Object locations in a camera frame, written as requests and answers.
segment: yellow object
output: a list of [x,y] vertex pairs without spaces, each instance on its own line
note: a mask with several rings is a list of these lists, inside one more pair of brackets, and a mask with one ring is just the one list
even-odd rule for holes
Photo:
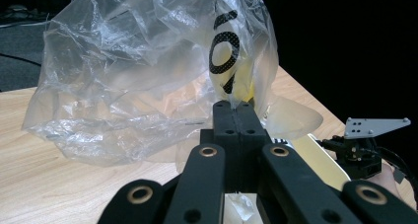
[[344,170],[316,143],[316,138],[312,134],[292,140],[291,143],[298,154],[327,185],[342,191],[344,184],[350,181]]

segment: light wood surface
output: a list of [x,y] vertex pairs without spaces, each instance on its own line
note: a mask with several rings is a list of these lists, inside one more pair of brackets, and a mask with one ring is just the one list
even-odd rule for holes
[[[342,135],[345,125],[279,67],[277,95],[312,108],[323,116],[317,139]],[[66,159],[51,142],[22,131],[35,88],[0,94],[0,223],[97,223],[124,185],[138,179],[166,183],[177,175],[173,163],[142,162],[95,167]],[[414,207],[409,182],[398,186]]]

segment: plastic bag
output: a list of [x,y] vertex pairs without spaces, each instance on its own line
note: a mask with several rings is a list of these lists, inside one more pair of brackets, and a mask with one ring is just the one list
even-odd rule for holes
[[44,33],[23,129],[100,166],[197,145],[219,100],[265,114],[275,40],[262,0],[75,0]]

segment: cream plastic piece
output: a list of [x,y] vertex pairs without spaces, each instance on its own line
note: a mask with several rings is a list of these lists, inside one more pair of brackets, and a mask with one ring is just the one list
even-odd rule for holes
[[295,101],[275,96],[271,102],[264,121],[271,137],[297,139],[313,132],[323,122],[319,112]]
[[298,154],[308,163],[324,183],[342,191],[344,184],[350,181],[349,176],[316,143],[316,138],[312,134],[292,140],[291,142]]

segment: black background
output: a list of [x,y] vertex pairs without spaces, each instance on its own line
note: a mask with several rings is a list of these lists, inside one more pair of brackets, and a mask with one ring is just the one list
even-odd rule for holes
[[273,20],[280,65],[341,121],[411,120],[376,141],[418,174],[418,0],[264,3]]

